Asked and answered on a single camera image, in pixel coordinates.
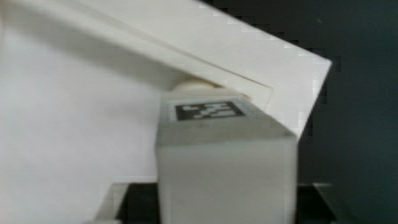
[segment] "dark base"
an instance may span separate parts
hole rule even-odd
[[[131,184],[119,208],[122,224],[160,224],[158,185]],[[296,191],[296,224],[330,224],[335,220],[316,188],[300,186]]]

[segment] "qr-like tag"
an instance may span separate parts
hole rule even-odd
[[[245,116],[231,101],[177,105],[176,115],[179,121]]]

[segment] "black background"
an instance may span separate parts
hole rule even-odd
[[[364,224],[398,223],[398,1],[206,0],[332,59],[300,140],[300,182],[328,182]]]

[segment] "white wall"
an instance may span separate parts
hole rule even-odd
[[[183,75],[23,9],[5,21],[0,223],[83,223],[112,183],[154,180],[158,99]]]

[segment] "white backdrop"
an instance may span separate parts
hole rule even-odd
[[[184,75],[21,9],[5,21],[0,223],[83,223],[110,185],[156,179],[158,100]]]

